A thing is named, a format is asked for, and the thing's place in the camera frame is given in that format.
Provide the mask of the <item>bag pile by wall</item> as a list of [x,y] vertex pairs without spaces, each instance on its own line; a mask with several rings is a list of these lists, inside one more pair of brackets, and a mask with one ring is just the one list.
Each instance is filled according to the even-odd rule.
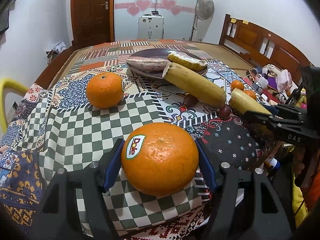
[[58,42],[50,51],[46,51],[47,64],[49,65],[59,54],[66,50],[66,45],[63,41]]

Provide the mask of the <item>dark red grape upper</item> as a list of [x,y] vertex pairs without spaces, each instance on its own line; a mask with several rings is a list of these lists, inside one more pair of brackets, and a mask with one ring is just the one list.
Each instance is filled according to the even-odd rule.
[[190,108],[190,107],[196,106],[198,101],[199,101],[198,98],[196,98],[191,94],[188,94],[185,96],[183,104],[185,105],[185,107]]

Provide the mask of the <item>dark purple plate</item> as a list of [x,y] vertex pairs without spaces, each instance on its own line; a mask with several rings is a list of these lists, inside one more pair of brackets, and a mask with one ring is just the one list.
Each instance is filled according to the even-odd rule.
[[[186,51],[180,51],[180,50],[174,50],[174,49],[164,49],[164,48],[141,50],[141,51],[138,51],[136,53],[133,53],[129,57],[141,56],[141,57],[159,58],[159,59],[167,59],[168,60],[168,54],[170,54],[171,52],[174,52],[174,51],[176,51],[176,52],[184,52],[184,53],[186,53],[187,55],[189,55],[189,56],[191,56],[193,58],[201,60],[198,56],[196,56],[194,54],[191,54],[189,52],[186,52]],[[153,78],[153,79],[162,79],[163,72],[151,74],[151,73],[143,73],[143,72],[134,72],[130,67],[129,67],[129,69],[131,70],[131,72],[139,74],[141,76],[150,77],[150,78]],[[204,70],[196,72],[196,73],[200,74],[200,75],[204,75],[204,74],[206,74],[207,70],[208,70],[208,64],[207,64],[206,68],[204,68]]]

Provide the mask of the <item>brown wooden door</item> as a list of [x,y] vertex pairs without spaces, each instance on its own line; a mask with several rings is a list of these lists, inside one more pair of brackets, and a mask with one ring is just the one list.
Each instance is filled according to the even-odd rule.
[[114,0],[71,0],[73,42],[78,48],[114,41]]

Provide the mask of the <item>large orange with Dole sticker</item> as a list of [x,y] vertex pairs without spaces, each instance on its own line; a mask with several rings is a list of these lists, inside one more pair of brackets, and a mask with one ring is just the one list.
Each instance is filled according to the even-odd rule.
[[166,197],[183,190],[199,164],[195,140],[184,129],[154,122],[135,129],[121,152],[121,165],[138,191]]

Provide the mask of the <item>wooden bed footboard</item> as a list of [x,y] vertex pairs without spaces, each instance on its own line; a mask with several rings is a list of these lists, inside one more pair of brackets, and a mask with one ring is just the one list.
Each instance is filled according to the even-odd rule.
[[44,71],[36,79],[35,83],[41,86],[44,89],[48,89],[49,85],[52,83],[54,77],[61,70],[65,62],[75,51],[74,46],[69,47],[68,49],[61,52],[53,61],[48,64]]

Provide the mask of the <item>yellow foam tube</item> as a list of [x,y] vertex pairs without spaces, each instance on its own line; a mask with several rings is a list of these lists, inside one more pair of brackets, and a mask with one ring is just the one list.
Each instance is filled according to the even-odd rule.
[[9,110],[9,103],[13,103],[16,96],[13,94],[24,96],[28,91],[28,87],[13,80],[9,77],[1,78],[1,130],[4,134],[7,131],[7,111]]

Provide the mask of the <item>pink wrapped sweet potato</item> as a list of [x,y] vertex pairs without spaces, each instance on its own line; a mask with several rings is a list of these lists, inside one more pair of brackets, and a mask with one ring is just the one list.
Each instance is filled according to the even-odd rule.
[[148,58],[141,56],[129,57],[126,62],[134,72],[151,74],[163,72],[167,64],[170,63],[170,61],[167,59]]

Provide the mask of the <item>medium orange with sticker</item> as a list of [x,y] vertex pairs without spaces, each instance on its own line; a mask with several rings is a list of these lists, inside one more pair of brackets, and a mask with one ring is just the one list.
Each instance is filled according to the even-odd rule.
[[118,104],[124,95],[123,81],[115,73],[103,72],[90,79],[86,88],[89,103],[101,109]]

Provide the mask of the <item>white appliance box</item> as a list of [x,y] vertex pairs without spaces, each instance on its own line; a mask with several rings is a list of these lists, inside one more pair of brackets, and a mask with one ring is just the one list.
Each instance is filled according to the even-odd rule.
[[164,36],[164,17],[157,10],[138,18],[139,40],[161,40]]

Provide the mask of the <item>frosted wardrobe with hearts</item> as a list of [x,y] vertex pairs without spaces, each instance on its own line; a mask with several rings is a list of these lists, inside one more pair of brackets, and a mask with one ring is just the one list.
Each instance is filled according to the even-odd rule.
[[114,37],[137,40],[139,17],[157,11],[164,18],[163,38],[189,40],[197,0],[114,0]]

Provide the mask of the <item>plush toy clutter pile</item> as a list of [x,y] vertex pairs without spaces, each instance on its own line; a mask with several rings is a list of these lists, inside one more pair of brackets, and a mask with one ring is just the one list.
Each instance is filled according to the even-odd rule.
[[269,104],[288,104],[306,109],[306,90],[294,83],[291,73],[280,70],[272,64],[254,68],[246,72],[244,80],[259,94],[266,97]]

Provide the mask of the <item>wooden bed headboard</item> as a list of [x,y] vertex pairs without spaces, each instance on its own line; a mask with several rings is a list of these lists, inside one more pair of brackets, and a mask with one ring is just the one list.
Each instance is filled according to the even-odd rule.
[[301,66],[311,62],[294,45],[254,23],[225,15],[219,45],[226,47],[252,67],[267,64],[286,69],[295,84],[301,82]]

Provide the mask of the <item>striped patchwork bed mat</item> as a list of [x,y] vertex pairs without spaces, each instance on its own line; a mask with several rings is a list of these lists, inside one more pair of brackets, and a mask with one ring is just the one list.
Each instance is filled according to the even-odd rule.
[[208,53],[199,49],[197,45],[185,40],[115,41],[75,51],[69,58],[70,61],[66,67],[66,73],[74,74],[93,68],[123,64],[130,55],[142,50],[155,48],[180,50],[185,53],[191,53],[202,60],[212,59]]

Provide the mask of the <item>wrapped yellow corn piece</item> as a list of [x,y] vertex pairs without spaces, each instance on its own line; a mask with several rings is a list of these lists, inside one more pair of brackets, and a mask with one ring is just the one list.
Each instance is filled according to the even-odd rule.
[[195,72],[202,71],[207,66],[206,61],[193,58],[184,52],[171,52],[170,54],[168,54],[168,60],[173,63],[180,64]]

